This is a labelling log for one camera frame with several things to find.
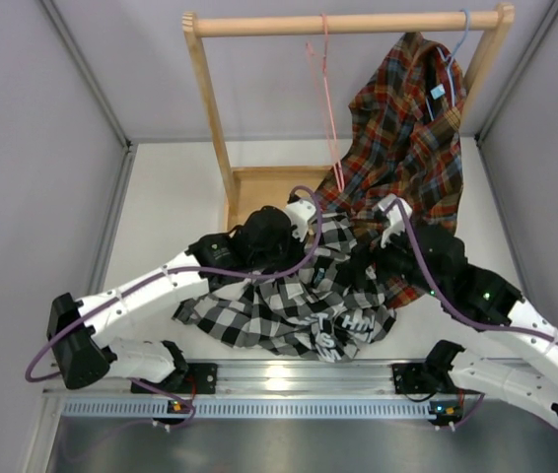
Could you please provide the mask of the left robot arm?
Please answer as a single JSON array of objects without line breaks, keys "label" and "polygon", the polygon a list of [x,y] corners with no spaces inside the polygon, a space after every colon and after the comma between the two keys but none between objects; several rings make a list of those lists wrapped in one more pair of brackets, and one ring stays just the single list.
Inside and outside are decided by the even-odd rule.
[{"label": "left robot arm", "polygon": [[116,289],[74,300],[57,297],[47,337],[65,386],[104,378],[139,378],[166,393],[185,385],[188,364],[171,341],[140,341],[130,333],[190,300],[240,282],[244,275],[291,268],[304,256],[314,206],[265,206],[228,233],[206,235],[160,268]]}]

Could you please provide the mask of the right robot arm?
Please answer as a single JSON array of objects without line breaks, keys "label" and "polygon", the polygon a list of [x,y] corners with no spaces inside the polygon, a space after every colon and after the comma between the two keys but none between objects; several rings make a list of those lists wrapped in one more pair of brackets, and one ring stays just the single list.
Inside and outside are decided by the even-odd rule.
[{"label": "right robot arm", "polygon": [[516,406],[558,430],[558,328],[499,274],[469,263],[462,240],[439,226],[362,243],[350,253],[353,281],[368,269],[379,281],[398,277],[440,301],[456,321],[511,350],[530,372],[483,359],[472,349],[441,340],[420,375],[435,391],[475,391]]}]

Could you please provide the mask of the black white checked shirt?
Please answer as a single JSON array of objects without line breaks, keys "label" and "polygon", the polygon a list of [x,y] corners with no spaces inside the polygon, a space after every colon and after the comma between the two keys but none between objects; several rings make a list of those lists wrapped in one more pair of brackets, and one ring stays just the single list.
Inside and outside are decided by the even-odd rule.
[{"label": "black white checked shirt", "polygon": [[350,362],[362,348],[381,341],[395,322],[373,268],[367,268],[361,289],[339,273],[357,243],[346,215],[326,213],[314,257],[297,273],[251,282],[234,299],[210,294],[187,301],[174,319],[233,348]]}]

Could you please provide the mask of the pink wire hanger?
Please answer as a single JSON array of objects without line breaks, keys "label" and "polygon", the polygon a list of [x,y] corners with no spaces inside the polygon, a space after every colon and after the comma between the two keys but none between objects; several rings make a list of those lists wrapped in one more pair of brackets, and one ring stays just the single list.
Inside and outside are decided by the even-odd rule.
[{"label": "pink wire hanger", "polygon": [[306,43],[306,54],[313,77],[314,89],[320,106],[322,125],[328,153],[331,159],[332,171],[336,187],[339,191],[345,189],[345,178],[342,170],[341,157],[338,146],[337,127],[334,117],[331,93],[328,81],[327,57],[329,48],[329,26],[325,14],[320,14],[323,33],[322,55],[317,55],[313,44]]}]

